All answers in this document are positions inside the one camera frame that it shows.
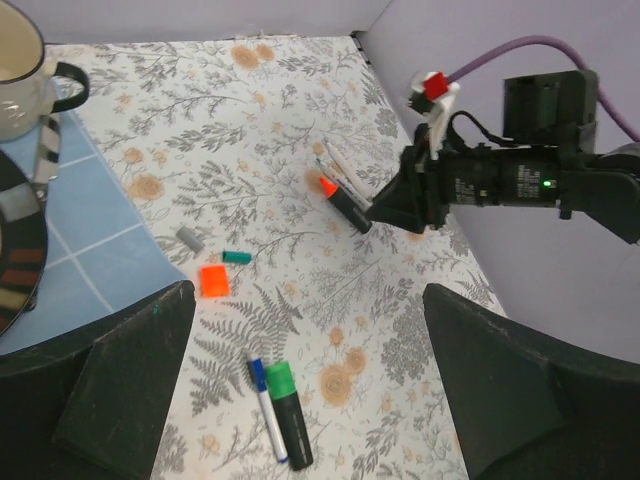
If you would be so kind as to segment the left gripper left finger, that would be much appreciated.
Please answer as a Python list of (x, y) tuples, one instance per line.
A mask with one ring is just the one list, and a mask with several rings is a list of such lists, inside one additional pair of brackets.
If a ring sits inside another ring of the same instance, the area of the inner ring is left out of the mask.
[(2, 355), (2, 478), (150, 478), (195, 307), (178, 281)]

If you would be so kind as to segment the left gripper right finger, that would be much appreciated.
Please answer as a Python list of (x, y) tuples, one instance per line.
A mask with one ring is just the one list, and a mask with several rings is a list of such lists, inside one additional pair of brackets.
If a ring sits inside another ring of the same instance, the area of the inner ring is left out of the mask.
[(439, 284), (426, 324), (472, 479), (636, 479), (639, 366), (495, 314)]

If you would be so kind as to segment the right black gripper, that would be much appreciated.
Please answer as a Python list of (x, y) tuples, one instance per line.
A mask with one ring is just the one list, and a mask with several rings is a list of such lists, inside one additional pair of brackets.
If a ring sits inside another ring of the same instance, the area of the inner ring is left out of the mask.
[(560, 201), (561, 161), (555, 147), (493, 149), (480, 144), (441, 150), (437, 160), (407, 146), (397, 174), (373, 198), (365, 217), (411, 233), (442, 228), (452, 205), (552, 208)]

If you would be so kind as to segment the orange black highlighter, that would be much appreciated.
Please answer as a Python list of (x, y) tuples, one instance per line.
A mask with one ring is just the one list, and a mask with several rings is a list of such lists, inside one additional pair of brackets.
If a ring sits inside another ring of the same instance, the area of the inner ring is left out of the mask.
[(328, 201), (339, 211), (360, 233), (370, 231), (372, 223), (365, 217), (364, 212), (351, 196), (338, 185), (321, 177), (320, 183)]

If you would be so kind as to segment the grey pen cap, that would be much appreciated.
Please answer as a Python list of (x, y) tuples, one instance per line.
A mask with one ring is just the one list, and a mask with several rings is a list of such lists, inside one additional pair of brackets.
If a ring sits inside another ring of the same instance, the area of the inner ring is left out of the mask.
[(176, 237), (183, 242), (191, 252), (198, 255), (205, 247), (202, 240), (200, 240), (194, 230), (187, 226), (182, 226), (177, 232)]

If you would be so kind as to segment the teal pen cap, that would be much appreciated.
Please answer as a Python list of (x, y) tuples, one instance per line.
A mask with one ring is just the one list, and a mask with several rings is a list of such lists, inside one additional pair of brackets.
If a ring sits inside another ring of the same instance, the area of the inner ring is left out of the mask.
[(222, 261), (224, 263), (247, 265), (252, 261), (252, 254), (242, 251), (224, 250), (222, 252)]

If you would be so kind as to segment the teal capped white pen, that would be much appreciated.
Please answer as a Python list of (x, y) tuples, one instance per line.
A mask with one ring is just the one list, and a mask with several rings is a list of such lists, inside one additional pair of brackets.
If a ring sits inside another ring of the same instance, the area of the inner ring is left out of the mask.
[(363, 211), (367, 211), (370, 208), (371, 202), (355, 189), (344, 174), (339, 173), (330, 164), (326, 163), (319, 157), (316, 157), (315, 161), (325, 176), (349, 194)]

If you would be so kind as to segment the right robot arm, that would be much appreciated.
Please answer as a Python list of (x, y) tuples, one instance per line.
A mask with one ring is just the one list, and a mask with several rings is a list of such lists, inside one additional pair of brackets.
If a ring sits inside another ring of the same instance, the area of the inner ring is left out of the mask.
[(409, 107), (424, 116), (398, 173), (374, 197), (369, 220), (421, 233), (452, 205), (582, 212), (629, 244), (639, 240), (639, 145), (594, 150), (598, 78), (571, 70), (505, 80), (503, 133), (479, 129), (471, 147), (454, 128), (459, 86), (441, 72), (417, 77)]

